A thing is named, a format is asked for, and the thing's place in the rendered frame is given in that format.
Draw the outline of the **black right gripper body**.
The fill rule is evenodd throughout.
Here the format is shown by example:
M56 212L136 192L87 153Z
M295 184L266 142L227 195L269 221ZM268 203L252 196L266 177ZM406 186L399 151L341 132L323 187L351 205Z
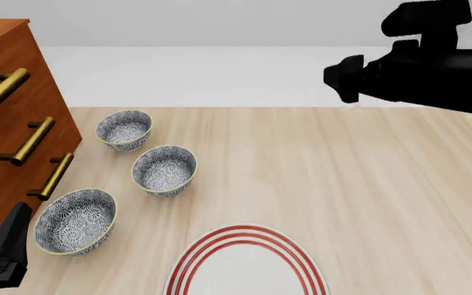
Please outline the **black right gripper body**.
M324 68L323 81L338 93L342 102L359 102L359 95L365 88L363 68L363 55L349 56L335 66Z

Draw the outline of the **white plate with red rings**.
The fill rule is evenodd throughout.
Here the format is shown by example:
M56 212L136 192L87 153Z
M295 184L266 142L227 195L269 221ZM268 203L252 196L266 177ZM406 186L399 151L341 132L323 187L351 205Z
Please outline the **white plate with red rings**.
M234 224L190 243L162 295L331 295L310 253L265 225Z

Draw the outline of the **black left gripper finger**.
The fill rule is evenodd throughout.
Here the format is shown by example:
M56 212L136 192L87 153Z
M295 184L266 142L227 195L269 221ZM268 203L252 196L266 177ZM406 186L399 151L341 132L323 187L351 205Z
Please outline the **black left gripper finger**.
M32 208L18 202L0 225L0 261L27 262L26 239Z

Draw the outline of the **wooden cabinet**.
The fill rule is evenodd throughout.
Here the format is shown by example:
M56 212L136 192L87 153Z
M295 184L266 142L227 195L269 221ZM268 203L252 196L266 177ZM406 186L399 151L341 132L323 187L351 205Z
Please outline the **wooden cabinet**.
M28 122L50 116L56 123L23 166L0 161L0 224L18 202L33 210L41 206L44 201L27 196L26 192L44 186L57 166L49 159L62 157L66 152L75 156L82 139L29 22L0 19L0 74L10 74L18 68L28 70L30 77L0 104L0 154L13 154L34 132L27 127Z

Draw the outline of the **patterned black white bowl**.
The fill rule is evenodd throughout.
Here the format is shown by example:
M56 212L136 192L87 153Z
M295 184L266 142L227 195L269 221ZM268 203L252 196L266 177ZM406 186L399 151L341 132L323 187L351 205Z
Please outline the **patterned black white bowl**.
M116 200L107 191L78 189L44 209L34 226L34 241L50 255L86 255L110 238L116 216Z
M145 193L174 197L182 193L197 172L197 158L185 147L163 145L141 154L132 166L132 179Z
M148 140L152 130L149 114L137 110L115 112L96 128L97 137L117 152L135 152Z

